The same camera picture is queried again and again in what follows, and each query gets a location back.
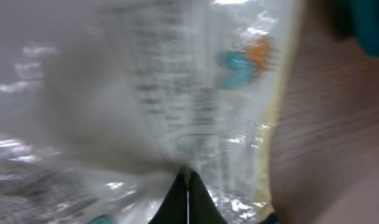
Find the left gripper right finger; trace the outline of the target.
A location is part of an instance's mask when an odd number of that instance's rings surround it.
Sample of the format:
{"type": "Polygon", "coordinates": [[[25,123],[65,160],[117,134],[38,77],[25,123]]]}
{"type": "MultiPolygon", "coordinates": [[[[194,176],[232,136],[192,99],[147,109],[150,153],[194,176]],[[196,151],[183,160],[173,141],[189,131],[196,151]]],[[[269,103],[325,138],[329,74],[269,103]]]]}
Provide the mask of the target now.
{"type": "Polygon", "coordinates": [[[194,171],[190,173],[188,191],[190,224],[227,224],[199,174],[194,171]]]}

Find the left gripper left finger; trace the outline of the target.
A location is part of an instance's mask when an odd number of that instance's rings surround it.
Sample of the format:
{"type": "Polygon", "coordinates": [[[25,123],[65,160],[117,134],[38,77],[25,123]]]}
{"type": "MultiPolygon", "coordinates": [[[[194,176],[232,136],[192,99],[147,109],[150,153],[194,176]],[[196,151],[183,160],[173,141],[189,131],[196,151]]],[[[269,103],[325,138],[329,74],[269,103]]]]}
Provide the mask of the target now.
{"type": "Polygon", "coordinates": [[[187,184],[178,174],[149,224],[187,224],[187,184]]]}

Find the yellow wet wipes pack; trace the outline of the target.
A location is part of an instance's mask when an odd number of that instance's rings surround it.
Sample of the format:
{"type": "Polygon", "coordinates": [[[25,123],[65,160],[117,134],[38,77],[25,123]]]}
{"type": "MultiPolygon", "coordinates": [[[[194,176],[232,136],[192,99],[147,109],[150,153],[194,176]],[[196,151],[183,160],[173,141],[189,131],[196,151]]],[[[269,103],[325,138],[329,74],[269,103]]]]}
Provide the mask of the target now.
{"type": "Polygon", "coordinates": [[[0,1],[0,223],[149,223],[199,174],[277,223],[269,141],[300,1],[0,1]]]}

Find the blue Listerine mouthwash bottle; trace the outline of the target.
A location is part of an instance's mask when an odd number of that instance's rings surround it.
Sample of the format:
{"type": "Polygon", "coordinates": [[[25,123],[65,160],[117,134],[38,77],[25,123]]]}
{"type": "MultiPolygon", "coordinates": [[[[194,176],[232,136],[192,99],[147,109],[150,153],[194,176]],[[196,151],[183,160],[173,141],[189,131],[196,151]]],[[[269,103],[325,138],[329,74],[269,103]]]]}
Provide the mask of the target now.
{"type": "Polygon", "coordinates": [[[379,0],[354,0],[351,11],[360,46],[367,54],[379,57],[379,0]]]}

